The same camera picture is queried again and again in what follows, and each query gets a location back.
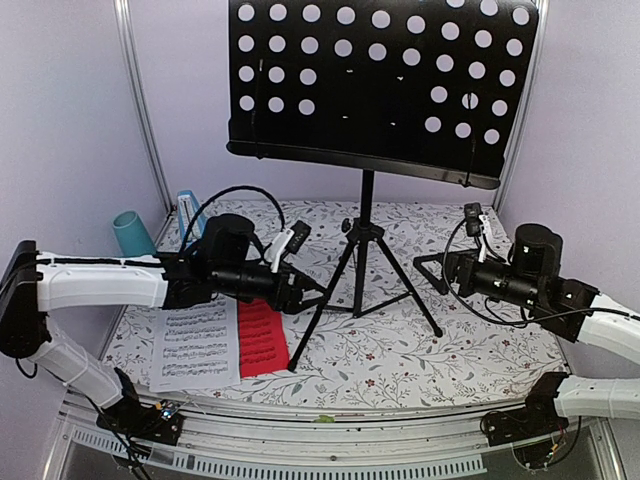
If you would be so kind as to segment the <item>red sheet music paper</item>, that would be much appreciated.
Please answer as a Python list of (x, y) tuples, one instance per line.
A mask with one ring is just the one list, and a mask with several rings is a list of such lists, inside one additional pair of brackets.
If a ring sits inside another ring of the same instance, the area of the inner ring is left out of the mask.
[(240, 377), (286, 370), (289, 350), (280, 312), (264, 300), (238, 303)]

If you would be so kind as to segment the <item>white sheet music paper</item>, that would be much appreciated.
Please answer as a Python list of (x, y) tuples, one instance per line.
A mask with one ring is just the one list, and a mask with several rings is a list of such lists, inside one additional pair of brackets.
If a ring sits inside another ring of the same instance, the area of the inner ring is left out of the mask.
[(237, 303), (161, 310), (154, 324), (149, 389), (155, 393), (220, 389), (240, 383)]

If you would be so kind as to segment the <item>black music stand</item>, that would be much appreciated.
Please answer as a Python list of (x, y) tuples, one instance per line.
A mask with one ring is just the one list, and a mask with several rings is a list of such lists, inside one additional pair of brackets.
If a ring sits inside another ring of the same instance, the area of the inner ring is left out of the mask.
[(362, 173), (340, 264), (362, 305), (385, 172), (495, 190), (538, 26), (533, 1), (232, 1), (230, 118), (239, 156)]

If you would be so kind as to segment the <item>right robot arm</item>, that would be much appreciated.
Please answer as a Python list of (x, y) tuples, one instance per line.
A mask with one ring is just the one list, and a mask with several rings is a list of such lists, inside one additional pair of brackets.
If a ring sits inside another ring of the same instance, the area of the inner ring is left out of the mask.
[[(639, 315), (598, 288), (560, 275), (563, 239), (535, 223), (517, 227), (507, 261), (481, 249), (417, 257), (414, 267), (443, 295), (459, 302), (474, 294), (527, 312), (537, 324), (571, 343), (595, 346), (639, 361)], [(590, 379), (548, 372), (531, 388), (517, 415), (517, 427), (537, 436), (559, 418), (592, 416), (636, 420), (636, 379)]]

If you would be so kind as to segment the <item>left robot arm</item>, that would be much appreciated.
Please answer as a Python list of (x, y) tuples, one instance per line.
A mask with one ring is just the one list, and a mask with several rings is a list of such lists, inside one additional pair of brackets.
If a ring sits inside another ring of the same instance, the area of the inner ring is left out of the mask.
[(207, 220), (200, 238), (177, 253), (132, 258), (61, 257), (25, 240), (1, 281), (1, 352), (27, 359), (109, 409), (128, 434), (148, 426), (123, 374), (102, 365), (47, 318), (50, 311), (80, 306), (138, 305), (176, 310), (211, 302), (222, 294), (245, 302), (262, 299), (273, 310), (300, 313), (320, 302), (324, 287), (284, 262), (309, 236), (298, 221), (283, 229), (260, 258), (254, 224), (237, 214)]

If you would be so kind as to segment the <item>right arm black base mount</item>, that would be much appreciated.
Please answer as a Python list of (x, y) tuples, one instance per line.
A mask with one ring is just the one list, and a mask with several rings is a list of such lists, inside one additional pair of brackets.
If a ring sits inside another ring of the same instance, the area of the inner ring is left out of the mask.
[(480, 430), (490, 446), (503, 445), (566, 430), (569, 420), (558, 414), (554, 400), (561, 383), (569, 377), (565, 372), (543, 374), (527, 394), (524, 406), (491, 411), (480, 421)]

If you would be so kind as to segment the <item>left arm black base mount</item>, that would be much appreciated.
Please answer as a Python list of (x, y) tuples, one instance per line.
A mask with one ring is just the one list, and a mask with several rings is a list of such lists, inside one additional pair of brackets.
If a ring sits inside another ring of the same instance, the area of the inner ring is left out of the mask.
[(145, 406), (138, 400), (123, 398), (115, 405), (98, 411), (96, 425), (99, 428), (169, 446), (178, 444), (185, 420), (166, 401)]

